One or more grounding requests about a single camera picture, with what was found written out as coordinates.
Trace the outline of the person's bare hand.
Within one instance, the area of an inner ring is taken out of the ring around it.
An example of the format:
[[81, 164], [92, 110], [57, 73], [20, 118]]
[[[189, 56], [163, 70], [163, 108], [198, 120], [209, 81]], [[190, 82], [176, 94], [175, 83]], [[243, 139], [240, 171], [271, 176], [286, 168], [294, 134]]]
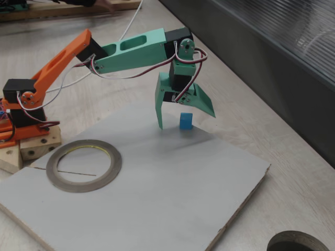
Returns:
[[114, 5], [109, 0], [96, 0], [94, 6], [102, 7], [109, 10], [111, 13], [115, 11]]

